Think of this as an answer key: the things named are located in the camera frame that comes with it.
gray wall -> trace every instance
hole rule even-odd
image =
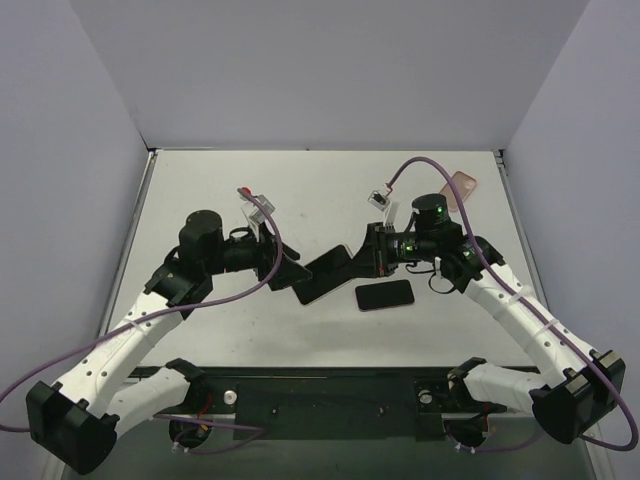
[[[1,2],[0,64],[3,389],[95,335],[146,150],[66,0]],[[26,425],[25,391],[1,422]],[[0,478],[40,478],[43,459],[0,433]]]
[[[72,0],[151,146],[503,148],[587,0]]]
[[[554,313],[629,366],[640,416],[640,3],[592,0],[507,148],[507,168]],[[626,443],[619,412],[606,438]],[[612,454],[638,478],[640,452]]]

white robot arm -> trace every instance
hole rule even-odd
[[[271,290],[311,277],[296,263],[298,253],[284,244],[276,271],[276,235],[263,215],[263,211],[270,214],[273,206],[262,196],[252,199],[261,208],[245,205],[249,226],[232,231],[227,240],[217,213],[191,214],[180,231],[179,246],[154,272],[115,330],[130,328],[100,343],[53,385],[38,382],[31,388],[26,401],[34,441],[86,474],[104,461],[118,436],[131,427],[187,401],[201,408],[210,392],[206,376],[181,359],[128,388],[122,385],[160,339],[187,319],[192,312],[189,305],[209,295],[213,275],[252,269]],[[185,307],[153,315],[179,306]]]

pink smartphone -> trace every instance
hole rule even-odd
[[[462,197],[463,202],[469,195],[471,195],[471,192],[473,192],[473,190],[476,188],[476,185],[478,185],[478,181],[475,178],[470,177],[466,173],[459,170],[454,173],[453,177],[451,178],[453,179],[453,184],[458,189],[458,192],[460,192],[460,197]],[[449,210],[452,212],[457,212],[458,202],[456,202],[456,199],[453,196],[453,192],[451,191],[451,187],[448,183],[444,187],[442,187],[442,190],[440,190],[440,194],[446,197],[447,205],[449,205]]]

white table surface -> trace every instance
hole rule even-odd
[[[366,224],[381,218],[367,203],[370,192],[418,154],[441,162],[450,174],[462,170],[478,180],[465,203],[475,233],[531,284],[491,152],[160,151],[110,328],[177,245],[178,231],[191,212],[217,211],[227,236],[232,228],[245,226],[236,188],[248,186],[275,205],[283,239],[302,254],[302,264],[340,243],[355,253]],[[412,199],[438,192],[444,183],[426,164],[409,167],[393,194],[402,202],[397,228],[406,225]],[[458,214],[452,217],[459,221]],[[426,277],[399,268],[391,279],[411,280],[415,304],[367,313],[358,310],[354,287],[375,280],[352,281],[307,307],[291,289],[271,292],[265,287],[239,302],[195,311],[142,366],[163,365],[176,357],[199,366],[454,366],[472,356],[499,365],[532,364],[484,310],[458,293],[431,292]],[[255,283],[250,271],[216,276],[209,299]]]

purple cable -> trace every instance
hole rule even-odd
[[[473,453],[507,453],[507,452],[515,452],[516,450],[522,450],[523,448],[530,447],[531,445],[536,443],[538,440],[540,440],[542,438],[543,434],[544,434],[543,430],[538,430],[538,431],[536,431],[535,434],[533,434],[532,437],[530,437],[529,439],[525,440],[522,443],[517,443],[516,445],[510,445],[508,447],[478,447],[478,448],[474,448],[473,449]],[[471,452],[472,451],[471,447],[467,447],[466,445],[463,445],[458,440],[456,440],[454,438],[454,436],[451,435],[451,432],[449,431],[448,428],[447,428],[447,435],[449,436],[449,438],[451,440],[453,440],[455,443],[460,445],[460,448],[462,450],[464,450],[466,452]]]
[[[60,362],[64,362],[65,360],[67,360],[67,359],[69,359],[71,357],[74,357],[74,356],[76,356],[76,355],[78,355],[80,353],[84,353],[87,350],[90,350],[90,349],[96,347],[97,345],[100,345],[101,343],[106,342],[107,340],[111,340],[113,337],[116,337],[116,336],[120,335],[122,332],[126,332],[130,328],[133,328],[134,324],[141,324],[141,323],[147,322],[149,320],[153,320],[154,318],[160,317],[162,315],[167,315],[169,313],[183,312],[185,310],[196,310],[198,308],[214,307],[216,305],[223,305],[225,303],[235,302],[236,300],[240,300],[241,298],[244,298],[244,297],[247,297],[247,296],[251,295],[252,293],[256,292],[257,290],[260,290],[267,283],[269,283],[269,280],[271,280],[273,278],[273,276],[276,274],[276,272],[280,268],[280,264],[282,263],[283,246],[282,246],[282,237],[280,236],[280,230],[278,230],[278,227],[277,227],[276,223],[274,222],[273,218],[271,217],[271,215],[269,215],[269,212],[260,204],[260,202],[258,202],[253,197],[253,195],[245,192],[241,188],[238,189],[238,193],[240,195],[242,195],[245,199],[247,199],[248,201],[253,203],[258,208],[258,210],[260,210],[260,212],[264,215],[265,219],[267,220],[267,223],[269,223],[269,225],[271,226],[271,228],[273,230],[273,234],[276,237],[276,245],[277,245],[276,261],[273,264],[273,268],[267,274],[266,277],[264,277],[258,284],[254,285],[253,287],[245,290],[244,292],[238,293],[236,295],[232,295],[232,296],[227,297],[227,298],[221,298],[219,300],[211,300],[209,302],[196,303],[196,304],[193,304],[193,305],[180,305],[178,307],[171,307],[171,308],[167,308],[165,310],[158,310],[157,312],[153,312],[153,313],[150,313],[149,315],[145,315],[144,317],[140,317],[137,320],[134,320],[133,322],[131,322],[131,323],[127,324],[127,325],[124,325],[122,327],[116,328],[115,330],[103,335],[102,337],[94,340],[93,342],[91,342],[91,343],[89,343],[89,344],[87,344],[87,345],[85,345],[83,347],[76,348],[75,350],[72,350],[69,353],[65,353],[64,355],[60,355],[59,357],[56,357],[53,360],[50,360],[47,363],[44,363],[44,364],[40,365],[39,367],[36,367],[33,370],[27,372],[22,377],[20,377],[18,380],[16,380],[11,385],[9,385],[2,393],[0,393],[0,403],[2,403],[9,396],[9,394],[11,394],[11,392],[13,392],[16,388],[18,388],[24,382],[29,380],[31,377],[34,377],[35,375],[39,374],[40,372],[42,372],[42,371],[44,371],[44,370],[46,370],[46,369],[48,369],[48,368],[50,368],[50,367],[52,367],[54,365],[57,365]],[[10,433],[29,433],[29,428],[28,427],[12,427],[12,426],[9,426],[9,425],[0,424],[0,431],[10,432]]]
[[[478,242],[476,241],[476,237],[473,235],[473,231],[471,230],[469,217],[467,216],[467,211],[464,208],[464,202],[462,201],[460,192],[458,192],[458,189],[456,188],[455,183],[453,182],[453,180],[451,179],[447,171],[438,162],[428,157],[414,157],[410,160],[407,160],[402,164],[402,166],[398,169],[398,171],[395,173],[395,175],[387,185],[389,187],[393,187],[393,184],[396,182],[396,180],[398,180],[398,177],[402,174],[402,172],[409,165],[416,162],[428,163],[429,165],[434,167],[436,170],[438,170],[438,172],[440,172],[440,174],[445,178],[445,180],[451,187],[453,196],[456,199],[458,208],[460,209],[460,216],[462,217],[462,223],[464,224],[464,228],[467,231],[467,236],[469,237],[469,241],[471,242],[471,245],[473,246],[473,249],[476,252],[476,255],[480,259],[480,263],[482,263],[482,266],[485,268],[485,270],[489,272],[489,274],[495,279],[495,281],[505,291],[507,291],[510,295],[515,295],[516,292],[512,290],[511,287],[509,287],[509,285],[507,285],[504,282],[504,280],[502,280],[502,278],[500,278],[500,276],[495,272],[495,270],[493,270],[493,268],[491,268],[491,265],[489,265],[489,262],[487,262],[487,259],[484,257],[482,253],[482,249],[478,245]],[[548,325],[550,323],[550,321],[547,320],[545,316],[526,298],[520,297],[518,298],[518,301],[521,302],[524,306],[526,306],[527,309],[529,309],[529,311],[538,320],[540,320],[543,325]],[[560,332],[560,330],[558,330],[553,325],[549,326],[549,330],[553,332],[553,334],[557,338],[559,338],[562,342],[564,342],[564,344],[567,345],[573,351],[573,353],[575,353],[578,356],[578,358],[580,358],[580,360],[582,360],[587,365],[587,367],[589,367],[589,369],[596,375],[596,377],[598,377],[598,379],[604,384],[604,386],[607,387],[607,390],[609,390],[609,392],[611,392],[611,395],[613,395],[613,398],[615,399],[616,404],[620,406],[620,410],[622,410],[622,413],[627,419],[627,422],[629,422],[629,428],[631,429],[631,440],[629,440],[629,443],[627,443],[626,445],[615,445],[615,444],[603,442],[601,440],[596,440],[595,438],[589,438],[584,435],[581,435],[580,438],[585,442],[589,442],[594,445],[598,445],[599,447],[608,448],[610,450],[615,450],[618,452],[629,452],[634,448],[636,448],[636,446],[638,445],[638,437],[639,437],[638,425],[636,424],[636,421],[633,418],[633,414],[631,413],[631,410],[625,403],[622,396],[620,396],[620,393],[618,392],[618,390],[616,390],[616,387],[609,381],[609,379],[605,376],[605,374],[602,373],[600,369],[598,369],[598,367],[596,367],[596,365],[591,361],[591,359],[587,357],[584,353],[582,353],[582,351],[580,351],[580,349],[576,346],[576,344],[573,343],[571,340],[569,340],[566,336],[564,336]]]
[[[229,445],[227,447],[222,447],[222,448],[218,448],[215,450],[202,450],[202,449],[189,449],[188,453],[190,454],[194,454],[194,455],[216,455],[218,453],[226,453],[226,452],[231,452],[233,450],[237,450],[239,448],[244,447],[245,445],[253,442],[254,440],[257,440],[258,438],[260,438],[262,435],[264,435],[264,429],[260,428],[260,427],[249,427],[249,426],[245,426],[245,425],[233,425],[233,424],[229,424],[229,423],[217,423],[217,422],[209,422],[207,420],[200,420],[200,419],[196,419],[196,418],[186,418],[186,417],[176,417],[173,415],[154,415],[153,418],[157,418],[159,420],[174,420],[176,422],[183,422],[183,423],[192,423],[194,425],[206,425],[208,427],[212,427],[212,428],[224,428],[226,430],[237,430],[237,431],[241,431],[241,432],[255,432],[253,435],[251,435],[249,438],[246,438],[238,443],[234,443],[233,445]],[[179,436],[181,434],[178,434],[178,436],[175,438],[175,441],[178,441]]]

